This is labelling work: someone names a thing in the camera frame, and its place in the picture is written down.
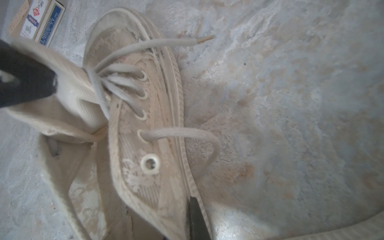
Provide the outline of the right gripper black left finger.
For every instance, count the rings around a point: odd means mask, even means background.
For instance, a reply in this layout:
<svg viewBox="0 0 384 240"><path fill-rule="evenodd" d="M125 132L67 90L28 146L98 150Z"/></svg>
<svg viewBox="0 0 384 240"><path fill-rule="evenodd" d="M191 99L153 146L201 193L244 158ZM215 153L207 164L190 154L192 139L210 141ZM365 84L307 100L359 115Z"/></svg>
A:
<svg viewBox="0 0 384 240"><path fill-rule="evenodd" d="M53 70L1 40L1 108L47 98L56 90Z"/></svg>

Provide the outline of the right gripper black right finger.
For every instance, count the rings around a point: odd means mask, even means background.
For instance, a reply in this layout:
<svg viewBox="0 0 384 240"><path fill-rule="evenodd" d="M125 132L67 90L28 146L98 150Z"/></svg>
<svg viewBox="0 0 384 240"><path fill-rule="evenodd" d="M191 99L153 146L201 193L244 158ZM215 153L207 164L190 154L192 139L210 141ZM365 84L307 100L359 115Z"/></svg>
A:
<svg viewBox="0 0 384 240"><path fill-rule="evenodd" d="M211 240L199 202L195 197L190 197L189 224L190 240Z"/></svg>

